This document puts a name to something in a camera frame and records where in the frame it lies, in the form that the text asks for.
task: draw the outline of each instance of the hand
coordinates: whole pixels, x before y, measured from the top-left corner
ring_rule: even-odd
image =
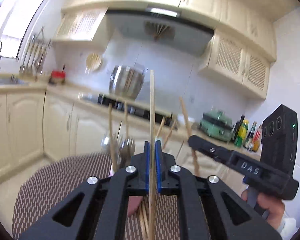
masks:
[[[241,198],[244,201],[248,199],[248,192],[245,190],[241,194]],[[257,203],[263,209],[269,210],[269,216],[267,218],[267,222],[274,228],[278,229],[284,214],[284,203],[273,196],[268,196],[263,193],[259,193],[257,198]]]

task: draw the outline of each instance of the green electric cooker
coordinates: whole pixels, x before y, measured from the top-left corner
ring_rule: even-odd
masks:
[[[204,113],[199,129],[208,136],[225,142],[229,142],[233,135],[232,120],[221,110],[211,110]]]

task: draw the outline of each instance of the camera lens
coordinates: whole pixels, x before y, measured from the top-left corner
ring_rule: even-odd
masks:
[[[267,127],[263,128],[263,131],[262,131],[262,136],[266,137],[266,135],[267,135]]]
[[[269,136],[271,136],[274,132],[274,121],[271,121],[269,124]]]
[[[275,123],[275,127],[276,127],[277,130],[280,130],[281,124],[282,124],[282,118],[281,118],[281,116],[279,116],[277,118],[277,122]]]

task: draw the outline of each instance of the screw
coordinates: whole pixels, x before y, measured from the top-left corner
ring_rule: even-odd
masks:
[[[218,183],[219,182],[219,178],[215,175],[212,175],[208,178],[208,180],[211,182],[211,183]]]
[[[126,167],[126,172],[128,173],[134,173],[137,170],[135,166],[127,166]]]
[[[170,170],[173,172],[179,172],[179,171],[181,171],[181,167],[178,165],[173,165],[170,167]]]
[[[95,176],[91,176],[87,179],[87,182],[91,185],[96,184],[98,182],[98,178]]]

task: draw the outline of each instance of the range hood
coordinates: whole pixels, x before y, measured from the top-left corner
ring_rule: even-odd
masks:
[[[214,30],[159,8],[145,11],[108,9],[108,20],[127,38],[155,41],[201,56]]]

